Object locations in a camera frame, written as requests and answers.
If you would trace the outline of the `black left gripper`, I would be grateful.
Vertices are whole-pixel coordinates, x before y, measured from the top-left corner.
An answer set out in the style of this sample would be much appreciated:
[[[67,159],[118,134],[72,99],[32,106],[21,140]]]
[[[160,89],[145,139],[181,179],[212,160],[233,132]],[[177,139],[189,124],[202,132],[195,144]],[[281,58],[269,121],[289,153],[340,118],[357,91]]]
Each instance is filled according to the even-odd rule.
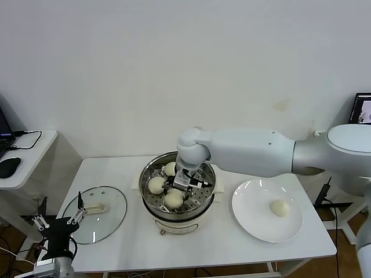
[[[32,217],[41,235],[48,241],[46,255],[73,255],[70,251],[70,236],[79,229],[79,221],[86,215],[86,208],[81,191],[77,197],[77,211],[70,217],[50,220],[49,227],[45,220],[47,197],[38,206],[37,215]]]

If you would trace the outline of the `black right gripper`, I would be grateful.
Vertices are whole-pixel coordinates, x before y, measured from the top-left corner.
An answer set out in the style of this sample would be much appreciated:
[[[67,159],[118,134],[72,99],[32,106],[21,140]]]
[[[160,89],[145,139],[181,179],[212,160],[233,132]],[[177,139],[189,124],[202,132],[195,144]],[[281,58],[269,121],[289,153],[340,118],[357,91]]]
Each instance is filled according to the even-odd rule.
[[[183,194],[183,200],[188,200],[193,196],[191,191],[190,179],[188,177],[168,177],[161,185],[163,193],[170,193],[174,189],[185,192]]]

